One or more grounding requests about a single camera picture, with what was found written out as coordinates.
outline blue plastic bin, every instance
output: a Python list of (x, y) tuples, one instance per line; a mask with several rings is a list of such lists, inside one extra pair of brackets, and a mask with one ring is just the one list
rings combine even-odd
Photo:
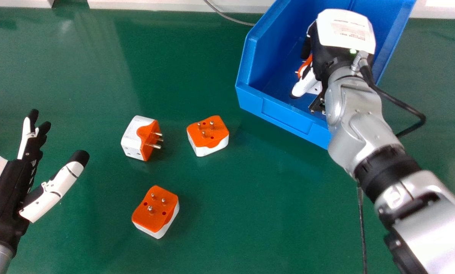
[(377, 48), (373, 74), (381, 75), (407, 23), (415, 0), (277, 0), (250, 30), (236, 80), (242, 109), (327, 149), (331, 138), (325, 116), (311, 115), (315, 95), (291, 99), (302, 64), (307, 27), (327, 8), (348, 9), (368, 17)]

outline orange and white adapter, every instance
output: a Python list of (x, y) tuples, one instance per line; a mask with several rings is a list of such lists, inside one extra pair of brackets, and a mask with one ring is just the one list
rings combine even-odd
[(187, 137), (198, 157), (225, 148), (229, 131), (219, 115), (214, 115), (187, 127)]
[(131, 220), (137, 229), (160, 239), (167, 232), (179, 210), (177, 195), (159, 186), (153, 186), (133, 212)]
[(123, 134), (121, 147), (126, 156), (148, 161), (154, 148), (162, 148), (157, 144), (163, 141), (162, 136), (157, 120), (136, 115)]

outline robotic hand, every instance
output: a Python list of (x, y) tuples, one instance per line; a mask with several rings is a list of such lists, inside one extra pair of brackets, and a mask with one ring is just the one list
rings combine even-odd
[[(405, 153), (397, 136), (423, 125), (425, 116), (375, 85), (374, 53), (375, 36), (365, 16), (322, 11), (307, 30), (302, 58), (311, 62), (301, 68), (292, 97), (309, 92), (314, 79), (320, 81), (323, 90), (309, 108), (326, 115), (329, 155), (374, 203), (400, 272), (455, 274), (455, 196)], [(420, 123), (395, 135), (383, 119), (381, 97), (415, 114)]]
[(24, 119), (17, 159), (0, 157), (0, 273), (7, 271), (29, 223), (42, 217), (64, 196), (89, 160), (86, 151), (76, 151), (48, 182), (30, 193), (43, 157), (40, 148), (51, 126), (47, 121), (35, 128), (37, 119), (35, 109)]

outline green table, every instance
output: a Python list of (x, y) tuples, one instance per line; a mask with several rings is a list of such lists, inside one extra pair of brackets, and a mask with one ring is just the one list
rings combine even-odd
[[(248, 30), (216, 14), (80, 2), (0, 9), (0, 155), (15, 158), (31, 108), (52, 122), (38, 182), (76, 149), (91, 155), (66, 197), (30, 226), (9, 273), (361, 273), (355, 182), (327, 151), (238, 107)], [(455, 193), (455, 21), (410, 20), (381, 87), (427, 114), (402, 142)], [(396, 131), (415, 121), (384, 108)], [(185, 128), (214, 114), (229, 146), (197, 158)], [(120, 147), (134, 115), (157, 119), (164, 133), (148, 163)], [(130, 220), (155, 184), (181, 205), (159, 241)], [(368, 200), (365, 216), (369, 271), (397, 273)]]

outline gray cable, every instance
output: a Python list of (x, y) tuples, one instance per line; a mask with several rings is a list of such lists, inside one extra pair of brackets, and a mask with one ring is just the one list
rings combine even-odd
[(234, 19), (233, 17), (229, 17), (227, 16), (226, 14), (222, 13), (220, 10), (217, 9), (217, 7), (215, 7), (211, 2), (209, 2), (209, 0), (204, 0), (204, 2), (211, 8), (213, 9), (217, 14), (219, 14), (220, 16), (228, 19), (229, 21), (233, 21), (233, 22), (236, 22), (238, 24), (243, 24), (243, 25), (246, 25), (246, 26), (254, 26), (255, 24), (253, 23), (248, 23), (248, 22), (245, 22), (245, 21), (241, 21), (241, 20), (238, 20), (238, 19)]
[(358, 184), (358, 209), (360, 212), (360, 232), (361, 232), (361, 251), (363, 253), (363, 274), (368, 273), (368, 260), (366, 258), (366, 237), (364, 235), (364, 222), (363, 222), (363, 189)]

